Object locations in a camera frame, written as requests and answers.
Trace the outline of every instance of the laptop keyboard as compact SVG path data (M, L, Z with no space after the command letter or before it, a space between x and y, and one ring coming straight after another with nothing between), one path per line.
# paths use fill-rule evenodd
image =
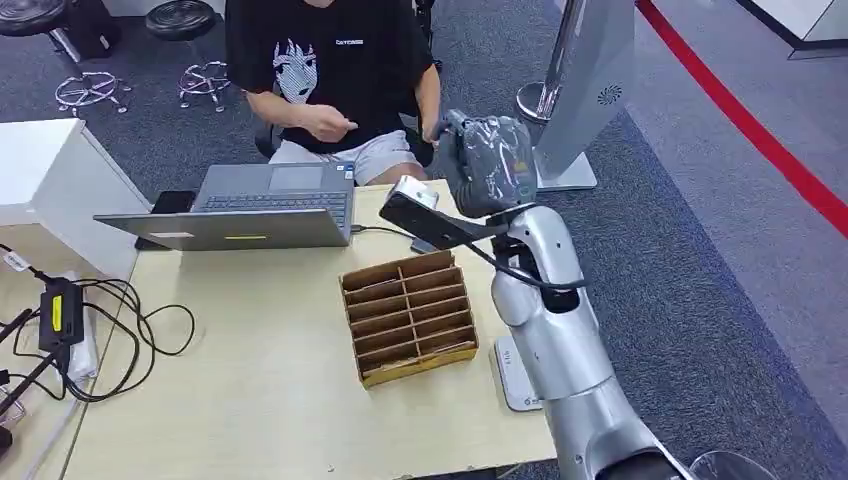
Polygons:
M201 212L327 210L339 228L345 226L346 193L287 193L285 195L211 196Z

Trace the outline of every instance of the gray shorts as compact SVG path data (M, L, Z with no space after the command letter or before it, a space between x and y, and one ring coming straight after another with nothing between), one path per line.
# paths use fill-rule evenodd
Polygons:
M300 145L284 140L270 163L353 162L358 185L367 185L386 170L404 163L418 163L409 151L403 130L380 135L364 144L338 153L312 153Z

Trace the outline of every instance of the touchpad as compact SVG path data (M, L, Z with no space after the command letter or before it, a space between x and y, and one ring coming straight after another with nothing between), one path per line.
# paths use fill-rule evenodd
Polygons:
M324 167L275 168L268 190L314 190L321 188Z

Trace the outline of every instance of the cardboard organizer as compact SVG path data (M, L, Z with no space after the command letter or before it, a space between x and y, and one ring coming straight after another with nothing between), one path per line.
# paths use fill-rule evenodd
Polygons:
M366 388L476 354L471 306L450 251L359 270L340 281Z

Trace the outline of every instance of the chrome stool base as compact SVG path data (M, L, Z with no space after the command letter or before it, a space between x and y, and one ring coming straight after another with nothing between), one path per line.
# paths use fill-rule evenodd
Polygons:
M215 102L215 111L225 110L218 98L218 92L227 88L227 64L224 62L209 62L205 65L192 65L186 69L180 78L180 108L188 108L186 95L209 95Z
M129 92L132 88L123 80L107 72L83 72L82 77L69 77L56 87L55 98L59 111L71 109L76 117L79 107L109 100L118 107L118 113L126 113L127 107L116 97L116 91Z

